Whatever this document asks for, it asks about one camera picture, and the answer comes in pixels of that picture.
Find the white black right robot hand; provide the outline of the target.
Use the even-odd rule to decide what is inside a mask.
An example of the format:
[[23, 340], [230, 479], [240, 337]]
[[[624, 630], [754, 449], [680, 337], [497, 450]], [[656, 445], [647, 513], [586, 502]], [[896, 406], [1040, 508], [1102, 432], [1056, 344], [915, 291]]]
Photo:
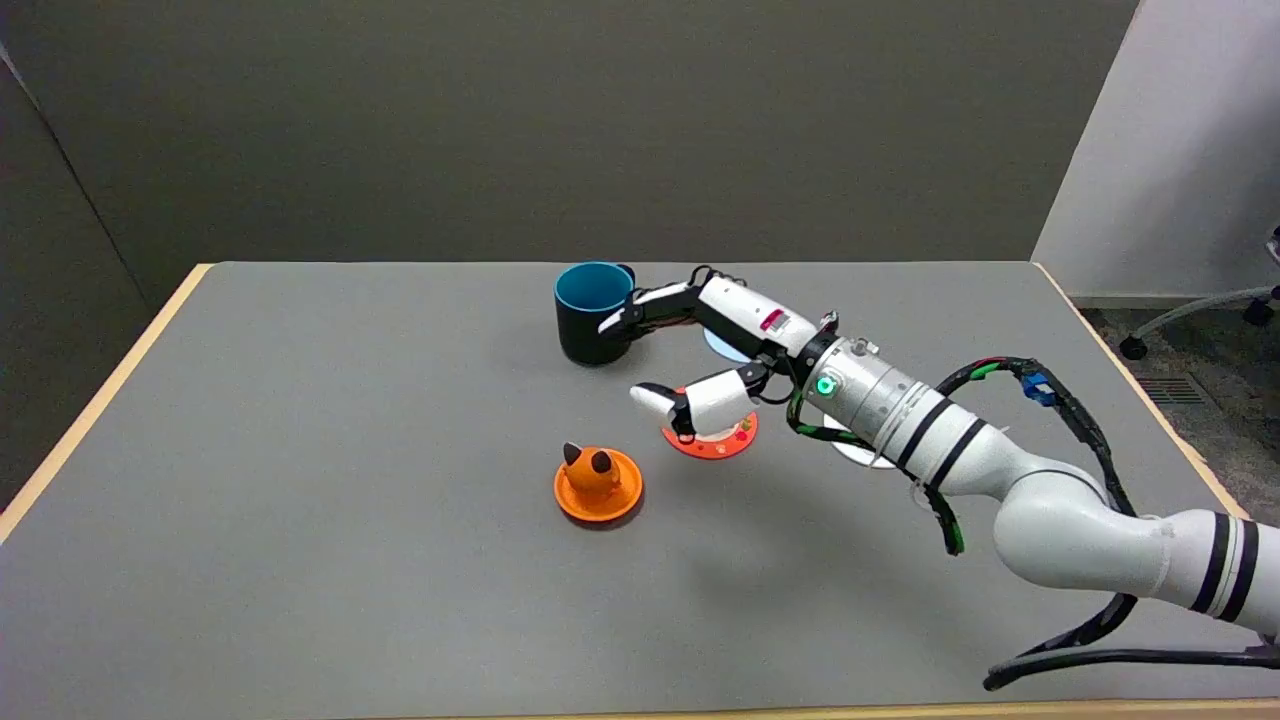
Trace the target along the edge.
[[813, 348], [829, 332], [805, 316], [709, 265], [687, 281], [632, 290], [596, 328], [603, 340], [635, 341], [672, 325], [696, 324], [733, 347], [746, 363], [707, 375], [677, 391], [654, 382], [631, 387], [632, 401], [680, 439], [731, 430], [767, 404], [773, 375], [792, 382], [794, 395], [812, 373]]

